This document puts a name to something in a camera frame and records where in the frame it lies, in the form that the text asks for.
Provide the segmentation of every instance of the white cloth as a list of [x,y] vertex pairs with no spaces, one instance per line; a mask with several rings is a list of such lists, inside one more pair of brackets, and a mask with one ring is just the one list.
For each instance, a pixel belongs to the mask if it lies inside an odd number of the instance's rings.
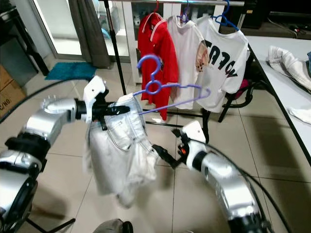
[[311,77],[305,61],[300,61],[288,50],[270,46],[269,64],[273,69],[290,77],[311,93]]
[[114,193],[130,207],[137,189],[156,179],[159,158],[147,138],[142,109],[133,94],[120,97],[112,106],[129,106],[130,112],[105,116],[107,130],[92,122],[86,133],[84,170],[93,170],[99,194]]
[[294,109],[294,108],[288,108],[288,112],[302,120],[303,122],[306,122],[308,124],[311,124],[311,109]]
[[[182,24],[177,16],[171,16],[168,18],[167,24],[178,61],[178,82],[181,85],[195,84],[199,74],[196,68],[197,51],[204,38],[197,29],[196,24],[191,20]],[[171,93],[171,98],[175,103],[194,98],[194,88],[172,88]],[[179,109],[192,109],[193,102],[181,104],[176,107]]]
[[241,31],[231,34],[217,32],[212,19],[202,17],[197,20],[209,53],[209,65],[199,74],[197,85],[210,88],[211,94],[197,100],[203,108],[220,112],[225,94],[235,93],[241,86],[247,58],[248,40]]

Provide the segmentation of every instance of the curtain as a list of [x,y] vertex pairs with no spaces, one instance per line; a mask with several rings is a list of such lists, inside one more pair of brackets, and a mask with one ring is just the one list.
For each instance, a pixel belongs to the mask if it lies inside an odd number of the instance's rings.
[[110,59],[92,0],[69,0],[83,58],[94,67],[107,68]]

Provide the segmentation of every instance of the white shirt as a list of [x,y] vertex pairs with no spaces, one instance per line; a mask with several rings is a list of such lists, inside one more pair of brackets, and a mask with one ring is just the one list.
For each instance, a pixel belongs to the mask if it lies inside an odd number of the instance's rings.
[[208,111],[222,110],[225,94],[233,94],[241,86],[247,60],[248,40],[241,31],[231,34],[217,32],[212,19],[199,18],[198,29],[205,38],[209,65],[200,73],[197,85],[210,88],[209,97],[197,100]]
[[[179,69],[178,82],[181,85],[195,84],[199,74],[195,66],[197,51],[204,38],[196,24],[191,20],[181,24],[177,16],[171,16],[168,18],[167,23],[176,51]],[[175,103],[193,99],[194,88],[172,88],[171,97]],[[193,102],[176,107],[179,109],[192,109]]]

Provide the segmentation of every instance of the teal mat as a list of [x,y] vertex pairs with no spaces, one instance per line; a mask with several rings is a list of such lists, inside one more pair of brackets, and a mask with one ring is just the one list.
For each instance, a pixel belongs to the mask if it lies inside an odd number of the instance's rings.
[[91,80],[96,68],[86,62],[59,62],[49,72],[46,80]]

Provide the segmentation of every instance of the glass door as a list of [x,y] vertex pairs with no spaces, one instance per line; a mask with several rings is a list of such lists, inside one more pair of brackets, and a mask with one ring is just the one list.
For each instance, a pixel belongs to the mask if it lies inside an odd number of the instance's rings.
[[[68,0],[33,0],[50,42],[54,55],[75,55],[81,57],[80,43],[71,18]],[[93,0],[102,33],[106,42],[108,54],[114,56],[114,49],[109,35],[109,26],[104,2]],[[128,58],[128,46],[121,2],[109,1],[112,23],[116,33],[118,52],[121,58]]]

